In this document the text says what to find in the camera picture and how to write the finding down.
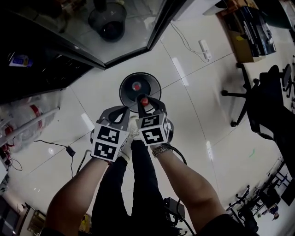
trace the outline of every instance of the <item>cable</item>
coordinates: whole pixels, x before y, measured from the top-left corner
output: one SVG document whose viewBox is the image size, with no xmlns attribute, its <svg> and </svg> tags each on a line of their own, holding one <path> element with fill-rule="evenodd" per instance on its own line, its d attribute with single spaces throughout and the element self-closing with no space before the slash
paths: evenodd
<svg viewBox="0 0 295 236">
<path fill-rule="evenodd" d="M 14 147 L 14 139 L 15 139 L 15 137 L 16 137 L 16 136 L 14 136 L 14 138 L 12 139 L 12 144 L 9 144 L 9 143 L 7 142 L 7 146 L 8 146 L 8 147 L 10 147 L 10 148 L 11 148 L 11 147 Z"/>
<path fill-rule="evenodd" d="M 198 52 L 194 51 L 193 49 L 191 49 L 191 47 L 190 47 L 188 41 L 187 41 L 186 38 L 184 37 L 183 33 L 179 30 L 179 28 L 177 28 L 177 26 L 176 26 L 175 24 L 173 24 L 172 22 L 170 22 L 170 24 L 171 24 L 172 28 L 175 30 L 175 32 L 179 35 L 179 37 L 181 38 L 181 40 L 183 41 L 184 46 L 185 46 L 189 51 L 191 51 L 192 53 L 196 54 L 196 55 L 197 55 L 197 56 L 198 56 L 198 57 L 199 57 L 204 63 L 207 64 L 207 63 L 209 62 L 209 60 L 204 61 L 204 59 L 199 55 L 199 54 L 206 54 L 206 53 L 205 53 L 205 52 L 198 53 Z"/>
<path fill-rule="evenodd" d="M 41 140 L 41 139 L 36 140 L 36 141 L 34 141 L 34 142 L 44 142 L 44 143 L 54 144 L 54 145 L 57 145 L 57 146 L 62 146 L 62 147 L 67 148 L 67 146 L 65 146 L 65 145 L 61 145 L 61 144 L 57 144 L 57 143 L 53 143 L 53 142 L 46 142 L 46 141 L 43 141 L 43 140 Z"/>
<path fill-rule="evenodd" d="M 270 175 L 272 169 L 275 167 L 277 161 L 280 160 L 280 159 L 281 159 L 281 157 L 279 157 L 279 158 L 276 160 L 276 162 L 275 162 L 275 164 L 273 164 L 272 168 L 266 173 L 268 176 Z"/>
<path fill-rule="evenodd" d="M 168 143 L 164 143 L 163 146 L 167 146 L 168 148 L 170 148 L 172 151 L 176 152 L 180 157 L 181 159 L 183 160 L 183 163 L 188 165 L 184 156 L 181 154 L 181 152 L 178 151 L 177 148 L 171 146 L 170 144 Z M 195 233 L 193 232 L 192 228 L 190 227 L 190 225 L 188 224 L 188 222 L 182 217 L 182 215 L 179 213 L 179 204 L 180 204 L 180 199 L 178 200 L 177 202 L 177 205 L 176 205 L 176 212 L 178 214 L 178 216 L 180 217 L 180 219 L 186 224 L 186 226 L 188 227 L 189 231 L 192 233 L 192 235 L 195 235 Z"/>
<path fill-rule="evenodd" d="M 15 160 L 15 159 L 13 159 L 12 157 L 10 157 L 10 163 L 11 163 L 11 165 L 10 166 L 12 166 L 14 169 L 16 169 L 17 171 L 22 171 L 23 170 L 23 167 L 22 167 L 22 165 L 19 163 L 19 161 L 18 160 Z M 16 162 L 18 162 L 19 163 L 19 165 L 20 165 L 20 168 L 21 169 L 17 169 L 17 168 L 15 168 L 14 166 L 13 166 L 13 164 L 12 164 L 12 160 L 14 160 L 14 161 L 16 161 Z"/>
<path fill-rule="evenodd" d="M 72 157 L 72 162 L 71 162 L 71 175 L 72 175 L 72 178 L 73 178 L 73 168 L 72 168 L 72 165 L 73 165 L 73 157 Z"/>
<path fill-rule="evenodd" d="M 84 157 L 83 157 L 83 159 L 82 159 L 82 161 L 81 161 L 81 163 L 80 163 L 80 165 L 79 165 L 79 167 L 78 167 L 78 169 L 77 169 L 77 173 L 80 171 L 81 166 L 82 166 L 82 164 L 83 164 L 83 162 L 84 162 L 84 160 L 85 160 L 86 155 L 87 155 L 88 152 L 91 152 L 91 150 L 87 149 L 87 150 L 85 151 Z"/>
<path fill-rule="evenodd" d="M 57 143 L 53 143 L 53 142 L 46 142 L 46 141 L 43 141 L 41 139 L 36 140 L 34 142 L 44 142 L 44 143 L 48 143 L 48 144 L 54 144 L 54 145 L 57 145 L 57 146 L 65 147 L 66 152 L 72 157 L 72 160 L 71 160 L 71 176 L 73 178 L 73 168 L 72 168 L 72 165 L 73 165 L 73 157 L 74 157 L 74 155 L 75 155 L 76 152 L 70 146 L 65 146 L 65 145 L 61 145 L 61 144 L 57 144 Z"/>
</svg>

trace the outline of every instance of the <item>white tile floor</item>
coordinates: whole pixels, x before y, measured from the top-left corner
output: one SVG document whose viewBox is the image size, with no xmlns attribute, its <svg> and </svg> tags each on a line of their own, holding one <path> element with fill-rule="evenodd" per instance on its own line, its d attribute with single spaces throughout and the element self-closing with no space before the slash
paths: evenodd
<svg viewBox="0 0 295 236">
<path fill-rule="evenodd" d="M 76 151 L 73 163 L 76 172 L 85 150 L 91 147 L 92 123 L 105 109 L 121 105 L 118 91 L 122 80 L 134 72 L 150 73 L 162 86 L 161 100 L 175 126 L 172 145 L 184 154 L 191 168 L 212 184 L 226 207 L 248 184 L 254 187 L 266 178 L 280 152 L 273 142 L 252 133 L 247 116 L 238 127 L 230 127 L 244 100 L 222 97 L 220 91 L 223 88 L 243 91 L 243 78 L 218 19 L 209 16 L 174 24 L 195 51 L 200 51 L 198 40 L 207 40 L 213 55 L 208 65 L 183 46 L 169 25 L 151 52 L 106 71 L 93 69 L 64 91 L 61 110 L 40 138 L 71 145 Z M 292 63 L 295 47 L 289 32 L 273 27 L 271 31 L 277 52 L 258 63 L 246 64 L 251 79 L 274 64 L 282 69 Z M 55 155 L 50 155 L 48 148 L 53 148 Z M 65 149 L 43 143 L 33 143 L 14 158 L 24 170 L 11 169 L 10 188 L 28 204 L 46 212 L 52 197 L 71 178 L 71 158 Z M 176 199 L 158 161 L 153 159 L 153 163 L 163 197 Z M 122 186 L 128 213 L 132 208 L 133 183 L 129 163 Z M 88 210 L 90 214 L 93 203 Z"/>
</svg>

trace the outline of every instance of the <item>black cable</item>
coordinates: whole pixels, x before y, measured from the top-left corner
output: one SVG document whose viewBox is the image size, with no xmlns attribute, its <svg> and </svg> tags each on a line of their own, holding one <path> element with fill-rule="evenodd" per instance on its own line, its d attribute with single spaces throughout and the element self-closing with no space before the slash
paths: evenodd
<svg viewBox="0 0 295 236">
<path fill-rule="evenodd" d="M 11 165 L 10 166 L 12 166 L 14 169 L 16 169 L 17 171 L 22 171 L 23 170 L 23 167 L 22 167 L 22 165 L 19 163 L 19 161 L 18 160 L 15 160 L 15 159 L 13 159 L 12 157 L 10 157 L 10 159 L 11 159 Z M 19 163 L 19 165 L 20 165 L 20 168 L 21 169 L 17 169 L 17 168 L 15 168 L 14 166 L 13 166 L 13 164 L 12 164 L 12 160 L 14 160 L 14 161 L 16 161 L 16 162 L 18 162 Z"/>
<path fill-rule="evenodd" d="M 81 163 L 80 163 L 80 165 L 79 165 L 79 167 L 78 167 L 77 173 L 80 171 L 81 166 L 82 166 L 82 164 L 83 164 L 83 162 L 84 162 L 84 160 L 85 160 L 86 155 L 87 155 L 88 152 L 91 152 L 91 150 L 87 149 L 87 150 L 85 151 L 85 154 L 84 154 L 84 156 L 83 156 L 83 159 L 82 159 L 82 161 L 81 161 Z"/>
<path fill-rule="evenodd" d="M 163 146 L 167 146 L 169 149 L 171 149 L 172 151 L 176 152 L 180 157 L 181 159 L 183 160 L 183 163 L 188 165 L 184 156 L 181 154 L 181 152 L 178 151 L 177 148 L 171 146 L 170 144 L 168 143 L 164 143 Z M 179 216 L 179 218 L 186 224 L 186 226 L 188 227 L 189 231 L 192 233 L 192 235 L 195 235 L 195 233 L 193 232 L 192 228 L 190 227 L 190 225 L 188 224 L 188 222 L 182 217 L 182 215 L 179 213 L 179 204 L 180 204 L 180 199 L 178 200 L 177 202 L 177 205 L 176 205 L 176 212 Z"/>
<path fill-rule="evenodd" d="M 72 174 L 72 178 L 73 178 L 73 168 L 72 168 L 72 165 L 73 165 L 73 157 L 72 157 L 72 162 L 71 162 L 71 174 Z"/>
<path fill-rule="evenodd" d="M 43 141 L 43 140 L 41 140 L 41 139 L 36 140 L 36 141 L 34 141 L 34 142 L 44 142 L 44 143 L 54 144 L 54 145 L 57 145 L 57 146 L 62 146 L 62 147 L 67 148 L 67 146 L 65 146 L 65 145 L 57 144 L 57 143 L 54 143 L 54 142 L 46 142 L 46 141 Z"/>
<path fill-rule="evenodd" d="M 61 144 L 57 144 L 57 143 L 53 143 L 53 142 L 46 142 L 44 140 L 36 140 L 34 142 L 44 142 L 44 143 L 48 143 L 48 144 L 53 144 L 53 145 L 57 145 L 57 146 L 61 146 L 61 147 L 65 147 L 65 150 L 67 151 L 67 153 L 71 156 L 72 160 L 71 160 L 71 176 L 73 178 L 73 157 L 75 155 L 75 151 L 70 147 L 70 146 L 65 146 L 65 145 L 61 145 Z"/>
</svg>

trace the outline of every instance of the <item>chair wheel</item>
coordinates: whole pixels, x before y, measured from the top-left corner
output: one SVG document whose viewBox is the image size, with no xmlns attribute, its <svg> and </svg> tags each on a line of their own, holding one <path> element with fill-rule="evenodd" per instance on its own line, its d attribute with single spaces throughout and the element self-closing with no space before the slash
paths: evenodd
<svg viewBox="0 0 295 236">
<path fill-rule="evenodd" d="M 236 122 L 235 122 L 235 121 L 232 121 L 232 122 L 230 123 L 230 125 L 231 125 L 231 127 L 236 127 Z"/>
<path fill-rule="evenodd" d="M 255 84 L 258 84 L 258 83 L 259 83 L 259 79 L 254 79 L 253 82 L 254 82 Z"/>
<path fill-rule="evenodd" d="M 226 91 L 226 90 L 222 90 L 222 91 L 221 91 L 221 95 L 222 95 L 222 96 L 227 96 L 228 93 L 229 93 L 229 92 Z"/>
<path fill-rule="evenodd" d="M 237 68 L 242 68 L 243 67 L 243 63 L 237 62 L 236 66 L 237 66 Z"/>
</svg>

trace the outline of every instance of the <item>red label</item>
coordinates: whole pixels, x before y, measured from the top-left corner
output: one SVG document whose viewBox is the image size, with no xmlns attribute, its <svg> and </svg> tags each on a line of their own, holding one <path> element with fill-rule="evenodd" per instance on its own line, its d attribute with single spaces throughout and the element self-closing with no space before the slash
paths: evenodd
<svg viewBox="0 0 295 236">
<path fill-rule="evenodd" d="M 35 106 L 35 105 L 31 105 L 30 106 L 33 110 L 33 112 L 35 113 L 36 117 L 41 116 L 39 109 Z M 41 129 L 42 128 L 42 120 L 38 121 L 38 128 Z"/>
<path fill-rule="evenodd" d="M 8 134 L 10 134 L 11 132 L 13 132 L 13 128 L 12 128 L 11 126 L 8 126 L 8 127 L 5 128 L 4 131 L 5 131 L 5 134 L 8 135 Z"/>
</svg>

